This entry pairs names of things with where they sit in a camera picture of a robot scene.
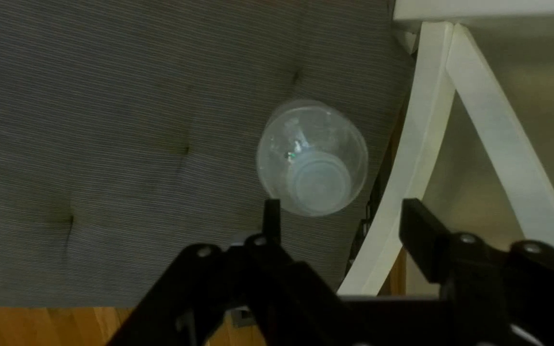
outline white chair leg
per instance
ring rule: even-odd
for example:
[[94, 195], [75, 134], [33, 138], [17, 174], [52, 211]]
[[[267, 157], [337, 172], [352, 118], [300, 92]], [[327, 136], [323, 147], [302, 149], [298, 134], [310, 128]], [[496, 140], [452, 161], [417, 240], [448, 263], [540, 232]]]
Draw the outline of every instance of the white chair leg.
[[454, 86], [446, 72], [454, 24], [423, 22], [410, 107], [392, 172], [367, 238], [338, 293], [377, 293], [402, 247], [402, 199], [421, 197], [448, 122]]
[[554, 186], [483, 51], [462, 24], [454, 26], [446, 69], [525, 238], [554, 245]]

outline plastic cup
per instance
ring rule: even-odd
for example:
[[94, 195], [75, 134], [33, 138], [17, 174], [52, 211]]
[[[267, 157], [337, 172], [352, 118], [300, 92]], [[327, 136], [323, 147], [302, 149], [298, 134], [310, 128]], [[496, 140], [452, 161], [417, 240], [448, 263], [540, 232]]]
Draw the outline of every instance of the plastic cup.
[[340, 111], [317, 99], [288, 99], [269, 117], [256, 163], [263, 188], [287, 211], [319, 217], [360, 193], [369, 153]]

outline upholstered surface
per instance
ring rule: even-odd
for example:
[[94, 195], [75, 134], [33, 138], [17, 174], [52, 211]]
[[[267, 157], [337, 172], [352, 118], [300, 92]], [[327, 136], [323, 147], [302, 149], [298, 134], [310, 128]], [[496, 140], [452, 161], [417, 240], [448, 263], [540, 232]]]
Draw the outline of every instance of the upholstered surface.
[[[271, 109], [323, 99], [379, 168], [412, 61], [387, 3], [0, 1], [0, 303], [131, 305], [181, 247], [260, 228]], [[337, 286], [363, 213], [285, 213]]]

